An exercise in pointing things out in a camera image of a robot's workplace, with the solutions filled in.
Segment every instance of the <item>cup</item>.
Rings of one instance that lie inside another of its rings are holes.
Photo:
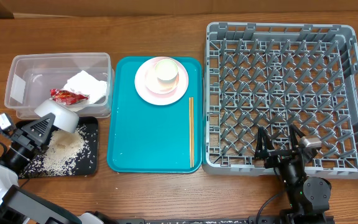
[[[154,66],[158,82],[163,86],[173,86],[178,76],[178,65],[171,59],[162,59]]]

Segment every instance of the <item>wooden tabletop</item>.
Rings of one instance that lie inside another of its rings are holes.
[[[0,20],[0,113],[7,75],[16,55],[107,52],[113,68],[129,55],[189,56],[203,61],[206,26],[213,21],[347,24],[358,41],[358,12],[228,14]],[[32,179],[24,188],[75,215],[98,210],[114,218],[244,218],[282,189],[273,176],[118,174],[106,162],[110,119],[100,119],[99,169],[87,177]],[[358,180],[330,180],[328,215],[358,223]],[[286,197],[264,214],[288,208]]]

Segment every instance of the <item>wooden chopstick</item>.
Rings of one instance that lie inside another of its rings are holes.
[[[191,167],[194,167],[194,98],[191,97]]]
[[[192,168],[193,163],[191,162],[191,139],[193,135],[191,132],[191,97],[189,98],[189,157],[190,157],[190,168]]]

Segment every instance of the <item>clear plastic bin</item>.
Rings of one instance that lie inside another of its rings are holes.
[[[67,80],[80,71],[97,80],[107,81],[106,96],[91,105],[84,105],[79,116],[107,118],[111,114],[114,70],[106,53],[70,53],[19,55],[12,62],[6,84],[5,106],[16,110],[20,119],[34,119],[34,113],[46,99],[50,89],[61,89]]]

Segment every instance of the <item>candy wrapper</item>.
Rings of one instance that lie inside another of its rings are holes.
[[[73,105],[89,99],[88,95],[75,94],[67,90],[51,89],[50,96],[52,100],[62,105]]]

